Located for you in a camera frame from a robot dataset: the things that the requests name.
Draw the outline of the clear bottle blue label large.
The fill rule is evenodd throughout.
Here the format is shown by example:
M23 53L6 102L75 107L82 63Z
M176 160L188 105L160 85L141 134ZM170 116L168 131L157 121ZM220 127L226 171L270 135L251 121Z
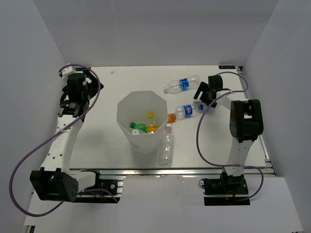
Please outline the clear bottle blue label large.
M164 91L167 94L177 94L183 91L196 89L199 87L200 77L198 75L192 75L187 78L173 80L164 86Z

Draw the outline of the small bottle blue cap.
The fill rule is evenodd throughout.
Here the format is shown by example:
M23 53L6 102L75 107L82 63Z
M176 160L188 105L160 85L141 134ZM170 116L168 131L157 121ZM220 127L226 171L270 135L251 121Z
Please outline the small bottle blue cap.
M192 103L182 106L177 106L174 114L177 120L183 120L185 118L196 117L199 113L204 110L202 104Z

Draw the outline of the orange juice bottle orange cap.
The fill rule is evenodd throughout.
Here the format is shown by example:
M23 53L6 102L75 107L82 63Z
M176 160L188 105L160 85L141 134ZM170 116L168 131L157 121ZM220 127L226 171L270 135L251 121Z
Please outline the orange juice bottle orange cap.
M168 123L174 123L176 121L175 114L168 114Z

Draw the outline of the clear bottle white cap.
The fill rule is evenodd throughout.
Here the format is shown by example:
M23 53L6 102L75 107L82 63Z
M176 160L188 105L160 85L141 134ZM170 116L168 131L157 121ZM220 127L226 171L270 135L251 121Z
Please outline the clear bottle white cap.
M159 164L170 166L173 161L173 149L174 149L174 131L171 123L166 124L166 128L162 137Z

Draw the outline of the clear bottle yellow cap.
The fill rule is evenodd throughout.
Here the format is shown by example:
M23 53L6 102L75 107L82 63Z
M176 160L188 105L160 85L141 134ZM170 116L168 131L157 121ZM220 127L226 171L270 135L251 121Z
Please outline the clear bottle yellow cap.
M147 114L147 124L146 124L146 132L147 133L155 133L158 130L158 126L154 117L153 112L149 112Z

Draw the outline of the clear water bottle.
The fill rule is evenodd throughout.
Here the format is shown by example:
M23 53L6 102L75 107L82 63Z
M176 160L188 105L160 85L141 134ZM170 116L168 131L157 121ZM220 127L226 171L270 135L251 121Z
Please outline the clear water bottle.
M141 134L139 129L133 129L132 130L132 135L139 135L139 134Z

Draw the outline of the green plastic bottle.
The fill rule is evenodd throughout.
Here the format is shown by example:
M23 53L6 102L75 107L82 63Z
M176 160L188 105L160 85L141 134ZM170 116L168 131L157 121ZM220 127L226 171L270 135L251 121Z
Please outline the green plastic bottle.
M144 133L147 133L146 125L143 124L143 123L134 123L134 122L131 122L131 123L130 123L130 128L131 128L131 129L141 130L141 131L143 131Z

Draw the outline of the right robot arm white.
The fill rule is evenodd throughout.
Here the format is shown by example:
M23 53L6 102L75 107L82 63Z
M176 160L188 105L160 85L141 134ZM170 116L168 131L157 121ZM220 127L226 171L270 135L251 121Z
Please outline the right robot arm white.
M194 95L207 105L215 108L221 105L230 111L229 130L232 144L228 160L224 165L210 163L222 168L218 179L205 179L203 187L207 195L237 195L240 188L245 187L245 162L254 142L264 130L261 103L258 99L243 96L243 90L231 90L224 87L221 73L209 76L208 82L201 82Z

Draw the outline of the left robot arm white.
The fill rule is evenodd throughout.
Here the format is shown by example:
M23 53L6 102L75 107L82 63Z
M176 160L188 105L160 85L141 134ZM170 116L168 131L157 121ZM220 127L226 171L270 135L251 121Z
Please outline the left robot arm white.
M41 200L75 202L78 194L89 190L97 194L103 182L99 173L80 170L70 173L70 159L76 137L89 109L90 100L103 88L88 70L74 72L67 77L62 89L56 133L47 157L39 170L33 170L30 181Z

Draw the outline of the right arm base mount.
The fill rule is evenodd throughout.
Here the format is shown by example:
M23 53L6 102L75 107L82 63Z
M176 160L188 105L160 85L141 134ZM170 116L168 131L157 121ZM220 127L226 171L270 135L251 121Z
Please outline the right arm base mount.
M248 187L243 175L229 176L222 172L219 178L204 178L198 185L204 190L205 206L250 205Z

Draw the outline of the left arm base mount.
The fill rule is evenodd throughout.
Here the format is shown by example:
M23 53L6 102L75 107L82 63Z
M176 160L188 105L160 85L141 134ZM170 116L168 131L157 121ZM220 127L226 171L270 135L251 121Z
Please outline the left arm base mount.
M99 171L95 173L95 184L80 192L75 203L113 203L117 204L121 198L122 180L117 178L107 178Z

